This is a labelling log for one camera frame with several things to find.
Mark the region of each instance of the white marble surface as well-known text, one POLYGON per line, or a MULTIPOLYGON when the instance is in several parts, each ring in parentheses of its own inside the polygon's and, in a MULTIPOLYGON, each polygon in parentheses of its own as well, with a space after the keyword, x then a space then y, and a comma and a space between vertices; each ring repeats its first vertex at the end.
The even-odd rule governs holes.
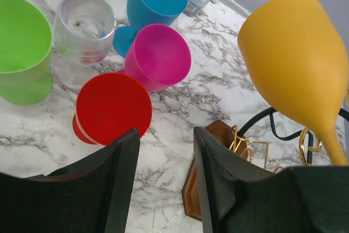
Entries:
MULTIPOLYGON (((60 0, 29 0, 50 22, 60 0)), ((106 0, 118 24, 127 23, 127 0, 106 0)), ((221 3, 209 3, 195 19, 182 15, 173 25, 187 40, 193 58, 189 76, 180 84, 151 95, 153 120, 141 140, 127 232, 202 232, 201 223, 184 215, 180 194, 193 153, 194 126, 215 119, 241 127, 268 107, 251 83, 237 46, 244 18, 221 3)), ((58 54, 53 49, 53 60, 58 54)), ((96 66, 99 72, 117 71, 124 59, 111 51, 96 66)), ((0 98, 0 171, 27 177, 48 174, 98 150, 79 141, 71 128, 76 93, 55 83, 42 103, 16 106, 0 98)), ((275 114, 280 135, 300 126, 275 114)), ((338 119, 338 136, 344 144, 344 123, 338 119)), ((271 141, 268 169, 300 165, 298 141, 273 137, 267 119, 249 132, 251 139, 271 141)), ((254 146, 253 163, 262 166, 265 149, 254 146)), ((328 164, 326 152, 314 154, 315 164, 328 164)))

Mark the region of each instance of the clear wine glass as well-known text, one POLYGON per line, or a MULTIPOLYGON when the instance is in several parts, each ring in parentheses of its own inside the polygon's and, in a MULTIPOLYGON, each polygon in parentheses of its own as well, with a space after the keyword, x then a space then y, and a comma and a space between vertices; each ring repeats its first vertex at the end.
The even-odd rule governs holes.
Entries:
POLYGON ((91 66, 110 51, 116 29, 113 9, 104 0, 62 0, 53 22, 53 43, 61 57, 59 81, 80 89, 96 76, 91 66))

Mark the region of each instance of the pink plastic goblet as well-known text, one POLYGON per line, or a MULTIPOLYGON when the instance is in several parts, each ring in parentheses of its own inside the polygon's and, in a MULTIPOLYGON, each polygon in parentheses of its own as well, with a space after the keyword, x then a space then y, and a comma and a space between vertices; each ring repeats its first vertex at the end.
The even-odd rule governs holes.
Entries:
POLYGON ((159 92, 181 82, 191 67, 191 54, 184 38, 162 24, 146 26, 129 49, 125 69, 148 93, 159 92))

